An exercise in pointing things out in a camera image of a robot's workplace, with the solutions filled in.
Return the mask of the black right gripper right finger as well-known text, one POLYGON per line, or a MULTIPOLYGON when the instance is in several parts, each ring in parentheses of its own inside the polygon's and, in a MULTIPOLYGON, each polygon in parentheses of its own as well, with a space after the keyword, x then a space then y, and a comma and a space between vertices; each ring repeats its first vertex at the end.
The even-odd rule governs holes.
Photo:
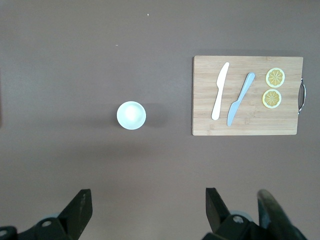
POLYGON ((214 187, 205 189, 205 212, 213 233, 231 215, 217 189, 214 187))

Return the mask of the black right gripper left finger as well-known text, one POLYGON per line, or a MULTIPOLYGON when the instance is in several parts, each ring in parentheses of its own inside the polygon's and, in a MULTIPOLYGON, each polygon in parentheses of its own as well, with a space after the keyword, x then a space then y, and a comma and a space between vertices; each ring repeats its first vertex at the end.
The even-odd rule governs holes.
POLYGON ((82 189, 58 215, 58 219, 65 233, 72 240, 78 240, 89 223, 92 214, 91 190, 82 189))

